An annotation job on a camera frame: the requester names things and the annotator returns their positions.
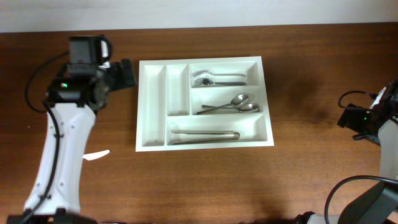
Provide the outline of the white plastic knife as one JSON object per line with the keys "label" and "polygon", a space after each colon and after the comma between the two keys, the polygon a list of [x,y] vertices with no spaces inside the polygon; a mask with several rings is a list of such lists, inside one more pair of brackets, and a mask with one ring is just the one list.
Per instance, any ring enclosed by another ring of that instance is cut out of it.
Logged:
{"label": "white plastic knife", "polygon": [[98,151],[98,152],[92,152],[88,154],[83,155],[83,159],[86,161],[93,161],[99,158],[102,158],[110,153],[110,150],[103,150],[103,151]]}

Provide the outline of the steel fork dark handle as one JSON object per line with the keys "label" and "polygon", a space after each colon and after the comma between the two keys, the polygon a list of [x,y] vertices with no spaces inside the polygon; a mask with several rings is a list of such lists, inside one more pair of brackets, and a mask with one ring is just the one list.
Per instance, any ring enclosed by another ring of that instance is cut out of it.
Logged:
{"label": "steel fork dark handle", "polygon": [[246,82],[215,82],[209,78],[200,78],[193,82],[193,87],[201,86],[245,86]]}

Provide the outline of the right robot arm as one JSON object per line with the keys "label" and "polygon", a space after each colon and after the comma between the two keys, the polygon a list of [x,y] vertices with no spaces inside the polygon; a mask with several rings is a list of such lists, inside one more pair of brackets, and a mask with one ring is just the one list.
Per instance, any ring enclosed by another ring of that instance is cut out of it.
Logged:
{"label": "right robot arm", "polygon": [[[359,93],[370,97],[369,108],[342,99]],[[326,198],[323,215],[305,212],[293,220],[299,224],[316,223],[391,223],[389,215],[397,212],[397,80],[379,93],[353,90],[342,94],[338,106],[344,109],[337,125],[353,130],[355,141],[367,140],[381,148],[379,175],[354,175],[339,181]],[[330,202],[343,185],[356,180],[374,180],[376,184],[347,204],[339,215],[329,215]]]}

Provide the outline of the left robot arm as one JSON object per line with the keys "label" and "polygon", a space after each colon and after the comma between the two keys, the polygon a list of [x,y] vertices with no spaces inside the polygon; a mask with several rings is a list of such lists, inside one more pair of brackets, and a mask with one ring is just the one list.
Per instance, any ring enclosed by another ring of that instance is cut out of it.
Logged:
{"label": "left robot arm", "polygon": [[70,59],[47,88],[42,104],[47,132],[39,171],[24,210],[7,223],[95,223],[80,214],[83,155],[99,110],[113,91],[137,86],[132,62],[112,62],[104,35],[69,39]]}

